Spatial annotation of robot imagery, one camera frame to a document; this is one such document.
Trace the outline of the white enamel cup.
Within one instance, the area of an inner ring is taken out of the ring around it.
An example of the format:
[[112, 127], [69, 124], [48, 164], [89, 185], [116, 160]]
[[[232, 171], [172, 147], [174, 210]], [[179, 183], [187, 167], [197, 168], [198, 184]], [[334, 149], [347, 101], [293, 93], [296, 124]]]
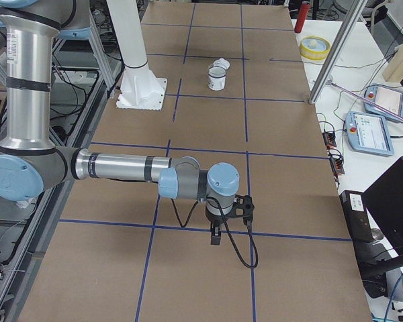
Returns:
[[221, 91], [226, 84], [226, 70], [221, 66], [211, 66], [208, 69], [208, 86], [212, 91]]

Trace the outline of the pink grabber stick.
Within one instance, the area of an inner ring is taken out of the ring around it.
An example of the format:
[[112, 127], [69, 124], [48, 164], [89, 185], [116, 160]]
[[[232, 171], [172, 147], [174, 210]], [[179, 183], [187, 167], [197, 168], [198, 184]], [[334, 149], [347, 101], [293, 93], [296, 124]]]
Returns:
[[383, 113], [385, 113], [385, 114], [387, 114], [387, 115], [390, 115], [390, 116], [396, 118], [397, 120], [399, 120], [401, 123], [403, 123], [403, 117], [401, 117], [401, 116], [399, 116], [399, 115], [395, 115], [395, 114], [392, 113], [391, 111], [389, 111], [389, 110], [383, 108], [382, 106], [376, 104], [374, 101], [371, 101], [371, 100], [369, 100], [369, 99], [366, 99], [365, 97], [362, 97], [362, 96], [360, 96], [360, 95], [358, 95], [358, 94], [355, 94], [354, 92], [352, 92], [352, 91], [350, 91], [350, 90], [348, 90], [348, 89], [346, 89], [346, 88], [344, 88], [344, 87], [342, 87], [342, 86], [340, 86], [340, 85], [337, 85], [337, 84], [333, 83], [331, 80], [328, 80], [328, 81], [326, 82], [326, 85], [330, 85], [330, 86], [333, 86], [333, 87], [335, 87], [335, 88], [337, 88], [337, 89], [340, 89], [341, 91], [344, 91], [344, 92], [346, 92], [347, 94], [350, 94], [350, 95], [354, 96], [355, 98], [357, 98], [357, 99], [363, 101], [364, 103], [367, 103], [368, 105], [373, 106], [373, 107], [374, 107], [375, 109], [377, 109], [378, 111], [381, 111], [381, 112], [383, 112]]

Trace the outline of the red cylinder bottle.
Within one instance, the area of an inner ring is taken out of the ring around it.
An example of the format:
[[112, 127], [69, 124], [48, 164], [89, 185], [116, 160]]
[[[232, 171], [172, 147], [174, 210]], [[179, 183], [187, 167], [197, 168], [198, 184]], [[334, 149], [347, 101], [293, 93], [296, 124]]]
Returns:
[[294, 32], [296, 34], [299, 34], [302, 32], [305, 20], [308, 16], [308, 12], [310, 10], [310, 2], [309, 1], [303, 1], [301, 3], [300, 9], [298, 11], [298, 18], [296, 20], [296, 24], [294, 26]]

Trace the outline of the near blue teach pendant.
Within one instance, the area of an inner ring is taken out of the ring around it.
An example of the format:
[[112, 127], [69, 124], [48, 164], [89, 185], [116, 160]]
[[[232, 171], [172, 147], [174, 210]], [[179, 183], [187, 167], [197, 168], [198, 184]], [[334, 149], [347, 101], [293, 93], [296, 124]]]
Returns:
[[394, 155], [384, 116], [350, 111], [345, 118], [345, 126], [354, 151], [378, 156]]

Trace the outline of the white cup lid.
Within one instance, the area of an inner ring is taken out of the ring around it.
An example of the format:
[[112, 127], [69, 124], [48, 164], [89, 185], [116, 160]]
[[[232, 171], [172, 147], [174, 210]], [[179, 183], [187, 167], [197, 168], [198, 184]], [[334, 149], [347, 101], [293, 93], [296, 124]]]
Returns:
[[221, 67], [224, 70], [228, 70], [230, 68], [230, 63], [224, 58], [219, 58], [213, 62], [213, 66]]

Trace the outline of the orange circuit board lower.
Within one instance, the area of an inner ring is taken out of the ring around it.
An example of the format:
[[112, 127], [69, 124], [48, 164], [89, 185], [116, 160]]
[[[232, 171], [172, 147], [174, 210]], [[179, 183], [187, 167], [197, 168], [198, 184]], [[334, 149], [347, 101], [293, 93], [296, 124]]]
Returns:
[[343, 168], [343, 158], [338, 156], [338, 155], [332, 155], [329, 158], [330, 165], [332, 168], [332, 172], [335, 175], [342, 175], [345, 173], [344, 168]]

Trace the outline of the blue teach pendant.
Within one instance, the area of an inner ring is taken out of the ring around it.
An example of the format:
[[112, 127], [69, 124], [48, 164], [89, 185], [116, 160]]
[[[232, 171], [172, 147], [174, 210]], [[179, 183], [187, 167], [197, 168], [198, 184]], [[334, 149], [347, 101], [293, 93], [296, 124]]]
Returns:
[[399, 122], [397, 116], [403, 117], [403, 92], [392, 87], [385, 85], [371, 85], [365, 91], [365, 98], [373, 101], [388, 111], [392, 112], [394, 116], [380, 111], [373, 105], [364, 103], [364, 108], [368, 113], [383, 115], [386, 119]]
[[378, 156], [394, 155], [384, 116], [350, 111], [345, 118], [345, 126], [354, 151]]

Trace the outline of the orange circuit board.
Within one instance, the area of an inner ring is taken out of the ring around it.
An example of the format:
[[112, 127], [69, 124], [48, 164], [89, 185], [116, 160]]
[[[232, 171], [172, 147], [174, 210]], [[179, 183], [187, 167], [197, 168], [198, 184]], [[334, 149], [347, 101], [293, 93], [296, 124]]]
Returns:
[[322, 132], [322, 137], [327, 148], [335, 148], [337, 146], [335, 131], [324, 131]]
[[342, 175], [345, 173], [344, 168], [343, 168], [343, 158], [338, 156], [338, 155], [332, 155], [329, 158], [330, 165], [332, 168], [332, 172], [335, 175]]

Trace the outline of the far blue teach pendant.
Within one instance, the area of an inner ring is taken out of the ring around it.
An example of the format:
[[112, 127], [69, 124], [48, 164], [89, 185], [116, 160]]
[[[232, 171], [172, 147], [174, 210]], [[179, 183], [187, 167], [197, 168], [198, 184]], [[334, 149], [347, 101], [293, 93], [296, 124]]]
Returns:
[[394, 116], [380, 111], [373, 105], [364, 103], [364, 108], [368, 113], [383, 115], [386, 119], [399, 122], [397, 116], [403, 117], [403, 92], [392, 87], [385, 85], [371, 85], [365, 91], [365, 98], [373, 101], [388, 111], [392, 112]]

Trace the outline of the aluminium frame post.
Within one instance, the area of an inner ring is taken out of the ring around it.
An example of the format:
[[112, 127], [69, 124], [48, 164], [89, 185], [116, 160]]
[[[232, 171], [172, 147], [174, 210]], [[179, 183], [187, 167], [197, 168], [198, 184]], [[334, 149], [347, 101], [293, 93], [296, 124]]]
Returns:
[[363, 8], [365, 7], [367, 1], [364, 0], [354, 0], [352, 2], [351, 8], [348, 10], [345, 20], [342, 22], [339, 31], [332, 43], [330, 52], [328, 53], [326, 60], [316, 78], [314, 86], [308, 97], [309, 104], [315, 104], [318, 100], [324, 86], [327, 84], [328, 77], [330, 76], [339, 55], [344, 48], [348, 37], [350, 36], [359, 16], [361, 15]]

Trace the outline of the black desktop box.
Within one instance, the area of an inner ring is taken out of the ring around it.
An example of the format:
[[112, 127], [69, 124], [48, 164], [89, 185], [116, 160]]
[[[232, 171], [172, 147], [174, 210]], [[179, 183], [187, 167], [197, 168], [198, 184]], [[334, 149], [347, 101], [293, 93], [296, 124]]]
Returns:
[[354, 242], [375, 242], [362, 193], [344, 190], [339, 197], [351, 239]]

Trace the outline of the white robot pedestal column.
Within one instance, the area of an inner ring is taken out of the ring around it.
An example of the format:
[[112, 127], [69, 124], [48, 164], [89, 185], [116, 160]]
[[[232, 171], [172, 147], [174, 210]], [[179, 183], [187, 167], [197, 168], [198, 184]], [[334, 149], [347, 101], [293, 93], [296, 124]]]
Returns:
[[158, 78], [148, 65], [142, 28], [135, 1], [107, 2], [124, 73], [116, 106], [120, 109], [162, 109], [167, 79]]

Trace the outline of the yellow tape roll with dish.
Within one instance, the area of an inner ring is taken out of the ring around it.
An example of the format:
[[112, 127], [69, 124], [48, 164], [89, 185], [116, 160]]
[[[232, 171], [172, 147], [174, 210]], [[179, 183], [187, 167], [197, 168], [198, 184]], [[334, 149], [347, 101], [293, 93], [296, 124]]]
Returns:
[[301, 56], [309, 60], [324, 60], [330, 48], [330, 42], [318, 36], [306, 36], [299, 45]]

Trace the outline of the orange circuit board upper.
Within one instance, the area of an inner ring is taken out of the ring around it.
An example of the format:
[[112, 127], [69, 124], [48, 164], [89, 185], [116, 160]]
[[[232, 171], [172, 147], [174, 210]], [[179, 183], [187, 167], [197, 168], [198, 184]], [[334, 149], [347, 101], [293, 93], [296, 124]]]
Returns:
[[337, 146], [335, 131], [324, 131], [322, 132], [322, 137], [327, 148], [335, 148]]

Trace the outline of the black computer monitor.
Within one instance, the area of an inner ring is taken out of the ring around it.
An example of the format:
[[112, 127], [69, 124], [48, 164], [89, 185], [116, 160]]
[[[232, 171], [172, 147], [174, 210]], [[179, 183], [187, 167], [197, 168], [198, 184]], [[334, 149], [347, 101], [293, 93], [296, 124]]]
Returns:
[[403, 246], [403, 156], [364, 191], [362, 199], [391, 245]]

